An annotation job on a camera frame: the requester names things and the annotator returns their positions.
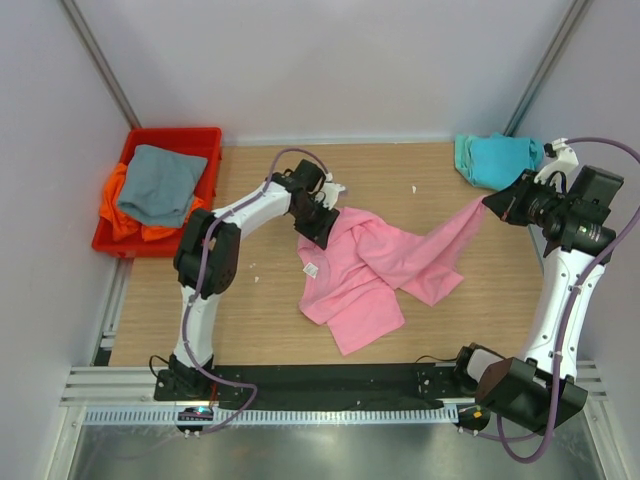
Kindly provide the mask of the pink t shirt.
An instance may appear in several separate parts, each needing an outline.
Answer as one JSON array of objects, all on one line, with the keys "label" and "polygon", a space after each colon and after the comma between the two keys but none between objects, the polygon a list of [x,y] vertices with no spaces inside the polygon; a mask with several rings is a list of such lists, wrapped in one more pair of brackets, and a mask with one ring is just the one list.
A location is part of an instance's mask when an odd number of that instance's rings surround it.
[{"label": "pink t shirt", "polygon": [[396,293],[428,306],[464,280],[456,264],[481,229],[486,208],[475,199],[426,235],[344,207],[320,248],[300,238],[297,254],[306,275],[300,311],[325,325],[342,355],[352,354],[405,323]]}]

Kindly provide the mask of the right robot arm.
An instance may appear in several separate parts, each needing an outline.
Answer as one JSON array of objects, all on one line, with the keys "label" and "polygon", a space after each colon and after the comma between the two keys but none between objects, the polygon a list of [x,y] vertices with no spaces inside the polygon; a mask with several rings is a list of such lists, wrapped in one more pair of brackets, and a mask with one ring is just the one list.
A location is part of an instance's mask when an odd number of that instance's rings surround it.
[{"label": "right robot arm", "polygon": [[586,166],[572,185],[553,172],[542,183],[525,170],[482,201],[510,225],[541,227],[547,241],[543,287],[522,351],[504,357],[473,343],[460,350],[452,387],[477,405],[537,434],[579,413],[587,392],[576,385],[577,350],[595,286],[611,258],[615,231],[605,227],[624,180]]}]

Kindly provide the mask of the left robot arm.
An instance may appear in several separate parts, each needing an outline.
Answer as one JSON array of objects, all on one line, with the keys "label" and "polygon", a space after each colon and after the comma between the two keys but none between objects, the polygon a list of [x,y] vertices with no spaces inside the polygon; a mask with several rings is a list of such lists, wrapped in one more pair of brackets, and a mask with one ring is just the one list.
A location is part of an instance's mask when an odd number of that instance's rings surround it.
[{"label": "left robot arm", "polygon": [[345,191],[323,164],[303,159],[293,170],[271,169],[236,202],[191,215],[173,260],[182,295],[180,333],[167,368],[156,374],[156,400],[199,400],[212,389],[217,311],[235,279],[242,241],[289,214],[297,233],[325,249]]}]

